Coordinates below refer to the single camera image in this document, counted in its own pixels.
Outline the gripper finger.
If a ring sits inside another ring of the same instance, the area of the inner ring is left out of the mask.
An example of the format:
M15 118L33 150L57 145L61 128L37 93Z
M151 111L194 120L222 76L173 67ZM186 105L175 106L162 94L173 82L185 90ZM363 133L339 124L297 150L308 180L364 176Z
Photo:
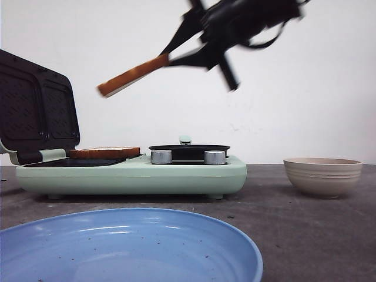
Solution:
M169 66L194 66L210 70L216 65L217 58L207 46L196 48L188 53L184 53L182 56L169 60Z
M172 37L171 41L167 44L160 55L164 53L170 53L188 41L193 35L203 32L200 36L202 42L201 47L209 46L208 28L204 25L204 17L207 14L207 10L204 8L202 1L189 1L191 8L183 15L183 21L180 24L178 30Z

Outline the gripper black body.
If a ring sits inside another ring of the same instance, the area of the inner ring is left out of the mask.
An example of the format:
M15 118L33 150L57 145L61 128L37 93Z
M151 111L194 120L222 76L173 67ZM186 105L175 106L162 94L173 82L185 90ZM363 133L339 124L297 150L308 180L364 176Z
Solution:
M202 19L207 68L219 65L229 89L236 90L239 83L226 59L226 51L236 45L268 48L282 34L288 21L301 16L300 6L299 1L219 1ZM276 25L280 28L275 37L262 43L251 42L254 36Z

